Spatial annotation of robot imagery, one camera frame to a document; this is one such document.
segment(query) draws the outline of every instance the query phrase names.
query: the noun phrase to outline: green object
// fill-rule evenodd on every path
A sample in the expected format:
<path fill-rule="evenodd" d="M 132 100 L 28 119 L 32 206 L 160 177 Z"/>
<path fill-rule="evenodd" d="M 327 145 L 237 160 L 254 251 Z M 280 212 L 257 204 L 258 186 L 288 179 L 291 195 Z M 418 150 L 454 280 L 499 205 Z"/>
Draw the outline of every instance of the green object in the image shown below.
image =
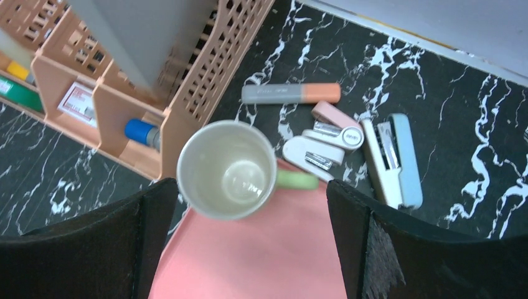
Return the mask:
<path fill-rule="evenodd" d="M 37 112 L 44 112 L 38 93 L 2 76 L 0 76 L 0 97 Z"/>
<path fill-rule="evenodd" d="M 281 189 L 315 190 L 319 187 L 319 179 L 313 174 L 279 169 L 277 187 Z"/>

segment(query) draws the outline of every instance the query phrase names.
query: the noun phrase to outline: pink tray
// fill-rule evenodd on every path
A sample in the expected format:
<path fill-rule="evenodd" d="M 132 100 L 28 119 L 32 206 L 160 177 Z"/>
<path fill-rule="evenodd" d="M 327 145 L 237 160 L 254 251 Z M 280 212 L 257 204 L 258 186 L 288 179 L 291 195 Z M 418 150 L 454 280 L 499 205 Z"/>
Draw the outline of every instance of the pink tray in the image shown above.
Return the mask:
<path fill-rule="evenodd" d="M 279 167 L 295 169 L 279 160 Z M 215 221 L 190 210 L 167 244 L 149 299 L 346 298 L 326 184 L 277 190 L 256 214 Z"/>

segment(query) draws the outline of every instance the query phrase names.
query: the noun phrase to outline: blue bottle cap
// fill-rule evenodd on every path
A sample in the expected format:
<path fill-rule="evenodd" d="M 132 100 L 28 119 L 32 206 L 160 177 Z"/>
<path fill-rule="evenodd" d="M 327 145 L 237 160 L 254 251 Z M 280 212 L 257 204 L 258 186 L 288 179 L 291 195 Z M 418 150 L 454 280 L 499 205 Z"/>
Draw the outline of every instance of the blue bottle cap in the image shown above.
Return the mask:
<path fill-rule="evenodd" d="M 125 126 L 125 135 L 128 139 L 132 139 L 144 145 L 149 145 L 147 136 L 154 125 L 146 123 L 137 118 L 133 118 Z"/>

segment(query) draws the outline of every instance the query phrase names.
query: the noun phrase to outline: black marble tabletop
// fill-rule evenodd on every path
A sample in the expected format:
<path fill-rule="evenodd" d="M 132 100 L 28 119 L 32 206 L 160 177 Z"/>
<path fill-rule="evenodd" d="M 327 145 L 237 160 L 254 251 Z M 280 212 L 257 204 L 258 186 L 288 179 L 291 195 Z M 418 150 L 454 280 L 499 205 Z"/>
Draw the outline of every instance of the black marble tabletop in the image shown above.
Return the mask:
<path fill-rule="evenodd" d="M 423 206 L 411 215 L 478 237 L 528 231 L 526 89 L 297 2 L 277 1 L 212 118 L 246 121 L 275 146 L 311 128 L 312 105 L 242 105 L 245 84 L 339 82 L 337 107 L 411 123 Z M 124 198 L 151 181 L 5 106 L 0 234 L 17 235 Z M 362 151 L 332 174 L 373 195 Z M 175 211 L 172 232 L 186 205 Z"/>

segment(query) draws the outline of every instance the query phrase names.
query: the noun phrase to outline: white cup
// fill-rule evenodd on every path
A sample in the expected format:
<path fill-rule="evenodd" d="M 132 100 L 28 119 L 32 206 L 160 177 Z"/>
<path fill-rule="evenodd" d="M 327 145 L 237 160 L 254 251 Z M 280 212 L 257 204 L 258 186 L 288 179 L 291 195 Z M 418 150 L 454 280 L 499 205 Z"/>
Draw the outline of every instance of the white cup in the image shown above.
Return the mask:
<path fill-rule="evenodd" d="M 277 188 L 316 189 L 317 177 L 278 169 L 268 138 L 244 122 L 223 120 L 196 132 L 176 169 L 182 197 L 209 218 L 235 220 L 253 214 Z"/>

